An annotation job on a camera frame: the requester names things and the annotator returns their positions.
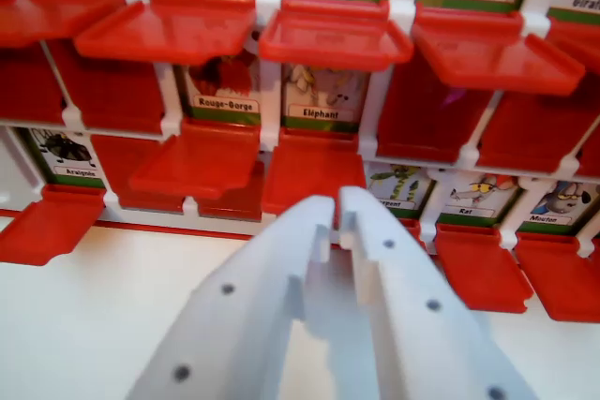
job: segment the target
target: red base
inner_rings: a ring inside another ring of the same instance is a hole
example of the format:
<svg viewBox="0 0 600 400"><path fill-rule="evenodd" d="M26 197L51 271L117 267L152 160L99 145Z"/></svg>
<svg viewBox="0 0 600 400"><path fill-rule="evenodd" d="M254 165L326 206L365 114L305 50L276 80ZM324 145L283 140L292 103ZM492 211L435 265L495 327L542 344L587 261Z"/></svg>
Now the red base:
<svg viewBox="0 0 600 400"><path fill-rule="evenodd" d="M435 240L448 282L471 309L524 313L533 290L496 230L438 225Z"/></svg>
<svg viewBox="0 0 600 400"><path fill-rule="evenodd" d="M555 320L600 322L600 257L578 256L569 236L520 233L516 247L523 271Z"/></svg>
<svg viewBox="0 0 600 400"><path fill-rule="evenodd" d="M280 215L306 197L338 197L342 186L366 187L357 137L282 128L262 197L266 213Z"/></svg>
<svg viewBox="0 0 600 400"><path fill-rule="evenodd" d="M104 210L104 189L46 185L0 234L0 261L43 266L70 253Z"/></svg>

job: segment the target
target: plastic hole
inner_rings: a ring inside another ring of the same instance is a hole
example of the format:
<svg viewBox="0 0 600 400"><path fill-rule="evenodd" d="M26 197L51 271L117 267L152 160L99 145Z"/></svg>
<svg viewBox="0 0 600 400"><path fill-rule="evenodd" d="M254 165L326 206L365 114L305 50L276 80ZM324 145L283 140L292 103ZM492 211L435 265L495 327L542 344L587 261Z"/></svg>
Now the plastic hole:
<svg viewBox="0 0 600 400"><path fill-rule="evenodd" d="M506 395L504 394L504 391L497 386L492 386L491 388L489 388L487 390L487 395L492 400L505 400L506 399Z"/></svg>
<svg viewBox="0 0 600 400"><path fill-rule="evenodd" d="M221 286L221 292L223 292L224 295L232 294L234 291L235 291L235 286L232 285L231 283L226 283L223 286Z"/></svg>
<svg viewBox="0 0 600 400"><path fill-rule="evenodd" d="M191 370L189 367L185 364L180 364L175 367L175 370L172 372L172 377L175 379L175 381L181 383L188 379L190 374Z"/></svg>
<svg viewBox="0 0 600 400"><path fill-rule="evenodd" d="M442 304L435 299L427 300L426 305L431 311L440 311L442 309Z"/></svg>

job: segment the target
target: red plastic flap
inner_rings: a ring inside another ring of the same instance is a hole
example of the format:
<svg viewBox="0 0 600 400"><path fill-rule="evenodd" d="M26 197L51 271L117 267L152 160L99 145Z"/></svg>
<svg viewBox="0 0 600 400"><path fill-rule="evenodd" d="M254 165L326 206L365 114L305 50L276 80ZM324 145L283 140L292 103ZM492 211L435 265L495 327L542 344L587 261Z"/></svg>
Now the red plastic flap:
<svg viewBox="0 0 600 400"><path fill-rule="evenodd" d="M518 14L419 8L412 37L444 83L459 88L569 95L584 67L535 35Z"/></svg>
<svg viewBox="0 0 600 400"><path fill-rule="evenodd" d="M589 258L578 249L574 237L519 233L515 250L551 318L600 322L598 243Z"/></svg>
<svg viewBox="0 0 600 400"><path fill-rule="evenodd" d="M313 195L338 197L342 186L366 187L355 135L283 128L266 177L262 210L280 215Z"/></svg>
<svg viewBox="0 0 600 400"><path fill-rule="evenodd" d="M92 143L122 207L183 213L183 196L139 192L129 187L131 174L157 151L160 142L94 135Z"/></svg>
<svg viewBox="0 0 600 400"><path fill-rule="evenodd" d="M547 40L600 75L600 27L551 19Z"/></svg>
<svg viewBox="0 0 600 400"><path fill-rule="evenodd" d="M125 0L0 0L0 47L73 37Z"/></svg>
<svg viewBox="0 0 600 400"><path fill-rule="evenodd" d="M0 261L43 266L70 253L104 210L104 189L46 185L0 234Z"/></svg>
<svg viewBox="0 0 600 400"><path fill-rule="evenodd" d="M533 290L497 230L438 224L435 246L448 283L471 309L527 310Z"/></svg>
<svg viewBox="0 0 600 400"><path fill-rule="evenodd" d="M256 18L254 0L151 0L119 9L75 41L85 56L201 65L239 53Z"/></svg>
<svg viewBox="0 0 600 400"><path fill-rule="evenodd" d="M137 191L199 199L244 187L259 153L260 128L187 119L129 179Z"/></svg>
<svg viewBox="0 0 600 400"><path fill-rule="evenodd" d="M263 186L264 163L257 161L246 186L229 190L218 200L197 199L198 212L213 217L260 221Z"/></svg>
<svg viewBox="0 0 600 400"><path fill-rule="evenodd" d="M372 72L413 55L413 43L387 20L386 4L283 0L282 6L259 40L267 60Z"/></svg>

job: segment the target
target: rat illustration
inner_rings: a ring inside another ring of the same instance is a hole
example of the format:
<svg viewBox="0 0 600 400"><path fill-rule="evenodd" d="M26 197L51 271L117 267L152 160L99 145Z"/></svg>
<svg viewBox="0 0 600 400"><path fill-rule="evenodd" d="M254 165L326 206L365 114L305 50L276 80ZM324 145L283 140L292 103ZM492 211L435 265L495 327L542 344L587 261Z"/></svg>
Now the rat illustration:
<svg viewBox="0 0 600 400"><path fill-rule="evenodd" d="M452 200L471 200L471 206L477 206L479 203L491 196L492 193L501 190L505 191L517 185L517 179L509 175L491 175L486 173L482 175L479 181L471 183L471 190L457 192L452 190L450 195Z"/></svg>
<svg viewBox="0 0 600 400"><path fill-rule="evenodd" d="M581 183L558 182L552 192L547 193L533 209L533 215L556 213L564 215L572 212L579 204L588 204L592 201L589 192L583 190Z"/></svg>

